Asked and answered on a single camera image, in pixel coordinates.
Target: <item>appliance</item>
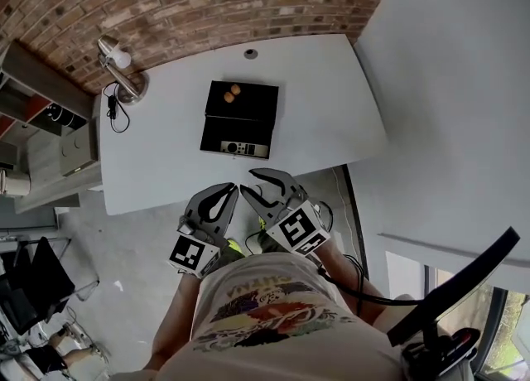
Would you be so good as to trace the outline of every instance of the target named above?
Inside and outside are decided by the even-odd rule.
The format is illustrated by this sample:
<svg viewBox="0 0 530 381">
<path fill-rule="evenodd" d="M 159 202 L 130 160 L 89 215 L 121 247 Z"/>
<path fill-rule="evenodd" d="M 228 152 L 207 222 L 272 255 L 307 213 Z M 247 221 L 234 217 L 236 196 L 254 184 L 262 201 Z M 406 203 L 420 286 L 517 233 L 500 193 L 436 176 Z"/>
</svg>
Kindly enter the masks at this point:
<svg viewBox="0 0 530 381">
<path fill-rule="evenodd" d="M 46 107 L 45 114 L 54 122 L 72 129 L 79 129 L 86 124 L 86 120 L 69 110 L 63 109 L 58 104 L 50 104 Z"/>
<path fill-rule="evenodd" d="M 268 159 L 278 90 L 271 85 L 212 81 L 200 149 Z"/>
</svg>

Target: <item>black chair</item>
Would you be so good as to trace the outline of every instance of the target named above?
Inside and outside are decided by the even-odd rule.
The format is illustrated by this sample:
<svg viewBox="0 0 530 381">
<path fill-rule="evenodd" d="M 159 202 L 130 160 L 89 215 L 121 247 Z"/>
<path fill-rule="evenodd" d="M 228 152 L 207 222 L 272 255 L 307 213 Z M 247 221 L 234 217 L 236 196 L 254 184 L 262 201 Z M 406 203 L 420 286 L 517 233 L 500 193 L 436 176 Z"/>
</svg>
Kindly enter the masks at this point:
<svg viewBox="0 0 530 381">
<path fill-rule="evenodd" d="M 18 260 L 15 258 L 13 268 L 0 276 L 0 307 L 13 329 L 22 335 L 38 322 L 62 312 L 75 294 L 75 285 L 44 237 L 30 263 Z"/>
</svg>

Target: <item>window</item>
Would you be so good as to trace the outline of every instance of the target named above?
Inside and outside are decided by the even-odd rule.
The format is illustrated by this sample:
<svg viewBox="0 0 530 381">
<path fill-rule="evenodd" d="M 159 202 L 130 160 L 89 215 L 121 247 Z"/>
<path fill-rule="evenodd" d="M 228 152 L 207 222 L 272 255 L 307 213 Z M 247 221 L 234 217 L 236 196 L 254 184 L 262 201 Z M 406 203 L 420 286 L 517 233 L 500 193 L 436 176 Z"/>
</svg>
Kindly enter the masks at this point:
<svg viewBox="0 0 530 381">
<path fill-rule="evenodd" d="M 427 267 L 425 274 L 426 292 L 453 276 L 452 273 Z M 450 334 L 465 326 L 481 331 L 478 354 L 471 364 L 477 379 L 530 380 L 528 364 L 512 340 L 527 301 L 528 296 L 525 294 L 485 283 L 440 320 L 439 325 Z"/>
<path fill-rule="evenodd" d="M 452 277 L 452 273 L 437 269 L 436 286 L 439 287 Z M 482 284 L 476 292 L 456 307 L 456 309 L 448 315 L 445 315 L 440 322 L 438 322 L 438 325 L 450 334 L 453 334 L 466 326 L 484 332 L 493 292 L 493 287 L 488 284 Z"/>
<path fill-rule="evenodd" d="M 525 298 L 519 292 L 508 292 L 499 328 L 481 369 L 483 374 L 497 374 L 495 379 L 530 379 L 528 365 L 512 342 Z"/>
</svg>

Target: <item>brick wall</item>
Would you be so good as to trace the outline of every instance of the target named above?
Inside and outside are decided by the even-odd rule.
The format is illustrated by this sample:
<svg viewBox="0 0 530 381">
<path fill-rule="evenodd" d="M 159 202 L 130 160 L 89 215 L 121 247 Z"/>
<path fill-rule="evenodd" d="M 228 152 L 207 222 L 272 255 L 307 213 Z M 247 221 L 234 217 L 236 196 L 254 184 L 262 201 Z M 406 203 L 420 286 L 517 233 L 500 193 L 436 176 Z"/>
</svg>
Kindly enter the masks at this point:
<svg viewBox="0 0 530 381">
<path fill-rule="evenodd" d="M 145 70 L 221 46 L 343 32 L 354 42 L 380 0 L 0 0 L 0 51 L 13 39 L 91 93 L 112 80 L 103 33 Z"/>
</svg>

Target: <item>orange ball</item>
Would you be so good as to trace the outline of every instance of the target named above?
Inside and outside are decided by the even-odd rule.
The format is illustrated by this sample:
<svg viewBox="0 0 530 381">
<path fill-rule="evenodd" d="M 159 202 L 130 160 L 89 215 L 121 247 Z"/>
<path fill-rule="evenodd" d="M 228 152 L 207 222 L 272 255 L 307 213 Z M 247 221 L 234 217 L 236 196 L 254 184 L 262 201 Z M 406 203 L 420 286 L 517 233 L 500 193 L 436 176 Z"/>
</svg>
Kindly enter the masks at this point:
<svg viewBox="0 0 530 381">
<path fill-rule="evenodd" d="M 227 103 L 232 103 L 235 100 L 235 97 L 231 93 L 224 93 L 224 101 Z"/>
<path fill-rule="evenodd" d="M 238 95 L 239 93 L 241 93 L 241 88 L 239 88 L 239 85 L 233 84 L 232 88 L 230 88 L 230 91 L 232 91 L 233 95 Z"/>
</svg>

